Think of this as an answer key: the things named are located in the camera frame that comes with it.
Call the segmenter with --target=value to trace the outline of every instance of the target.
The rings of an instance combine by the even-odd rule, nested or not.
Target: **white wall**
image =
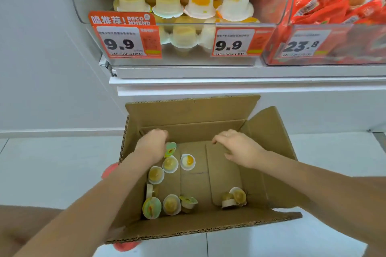
[[[0,0],[0,131],[123,127],[71,0]]]

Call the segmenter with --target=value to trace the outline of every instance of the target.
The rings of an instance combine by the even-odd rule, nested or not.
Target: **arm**
[[[326,215],[349,228],[349,235],[384,246],[386,241],[386,193],[355,178],[290,160],[266,151],[245,134],[229,130],[215,136],[232,154],[225,157],[238,165],[258,169],[297,189],[311,199],[302,207],[316,217]]]
[[[117,169],[60,213],[15,257],[92,256],[135,183],[163,157],[166,138],[162,130],[142,137]]]

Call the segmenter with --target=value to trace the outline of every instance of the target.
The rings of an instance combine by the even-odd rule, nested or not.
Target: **open cardboard box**
[[[169,194],[193,196],[198,200],[192,214],[161,215],[146,220],[142,215],[147,173],[137,182],[119,211],[113,226],[126,229],[107,243],[157,239],[229,228],[255,226],[301,218],[301,213],[283,213],[271,208],[297,206],[302,195],[283,182],[254,169],[238,166],[224,157],[221,144],[212,138],[228,129],[243,132],[263,148],[296,160],[291,142],[275,107],[260,111],[248,120],[260,96],[216,97],[127,104],[130,116],[123,135],[121,163],[138,139],[154,128],[169,132],[177,143],[174,156],[192,154],[196,166],[185,171],[179,166],[165,174],[159,184],[162,202]],[[233,187],[247,193],[248,204],[234,210],[221,210],[221,194]]]

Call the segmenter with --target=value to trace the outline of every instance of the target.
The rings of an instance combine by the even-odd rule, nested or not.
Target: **orange recommend sign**
[[[275,27],[217,27],[212,56],[260,56]]]
[[[91,11],[88,17],[109,58],[162,58],[159,28],[148,12]]]

